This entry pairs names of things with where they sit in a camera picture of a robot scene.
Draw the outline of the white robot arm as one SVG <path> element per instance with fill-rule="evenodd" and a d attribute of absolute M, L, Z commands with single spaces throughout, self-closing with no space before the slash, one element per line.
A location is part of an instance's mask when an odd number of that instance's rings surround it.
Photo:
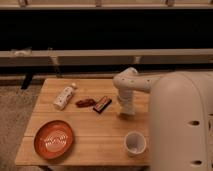
<path fill-rule="evenodd" d="M 213 71 L 113 78 L 121 112 L 135 113 L 133 93 L 149 98 L 150 171 L 213 171 Z"/>

